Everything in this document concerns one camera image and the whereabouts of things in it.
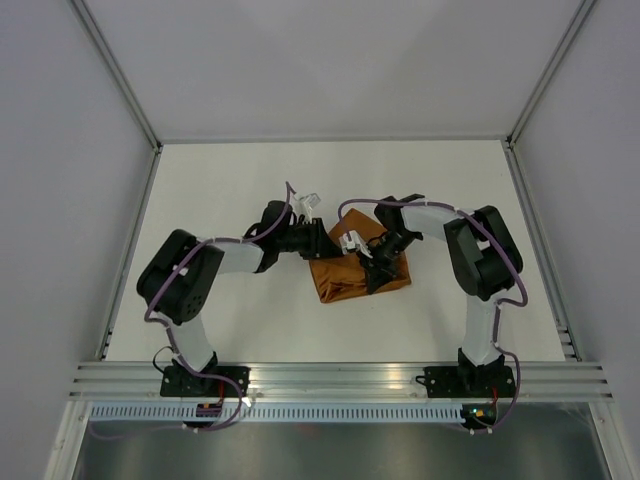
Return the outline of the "orange cloth napkin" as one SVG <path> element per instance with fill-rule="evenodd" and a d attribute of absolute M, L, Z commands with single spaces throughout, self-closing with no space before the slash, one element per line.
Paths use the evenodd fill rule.
<path fill-rule="evenodd" d="M 350 209 L 344 216 L 345 226 L 355 230 L 367 242 L 376 246 L 386 229 L 370 216 L 357 209 Z M 365 270 L 355 253 L 338 258 L 309 261 L 311 277 L 321 303 L 363 297 L 368 295 Z M 395 261 L 397 275 L 375 291 L 386 293 L 407 287 L 412 283 L 406 255 L 402 253 Z"/>

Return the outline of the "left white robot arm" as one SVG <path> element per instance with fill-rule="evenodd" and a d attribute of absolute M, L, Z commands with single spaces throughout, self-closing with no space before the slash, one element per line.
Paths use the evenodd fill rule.
<path fill-rule="evenodd" d="M 162 397 L 205 397 L 244 393 L 249 369 L 218 365 L 207 340 L 201 311 L 216 277 L 228 273 L 263 273 L 282 253 L 304 260 L 343 255 L 323 221 L 297 214 L 285 201 L 271 200 L 259 222 L 240 239 L 201 240 L 176 229 L 140 275 L 136 291 L 144 300 L 144 321 L 161 325 L 173 353 L 161 370 Z"/>

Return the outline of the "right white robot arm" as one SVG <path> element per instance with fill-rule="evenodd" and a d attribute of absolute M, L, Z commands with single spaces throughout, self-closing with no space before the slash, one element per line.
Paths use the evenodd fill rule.
<path fill-rule="evenodd" d="M 413 194 L 378 200 L 374 215 L 383 234 L 357 246 L 367 293 L 399 277 L 399 257 L 413 242 L 426 236 L 443 241 L 454 278 L 466 295 L 466 330 L 454 383 L 469 395 L 504 383 L 511 370 L 499 344 L 502 307 L 524 307 L 528 295 L 520 277 L 521 254 L 498 209 L 467 212 Z"/>

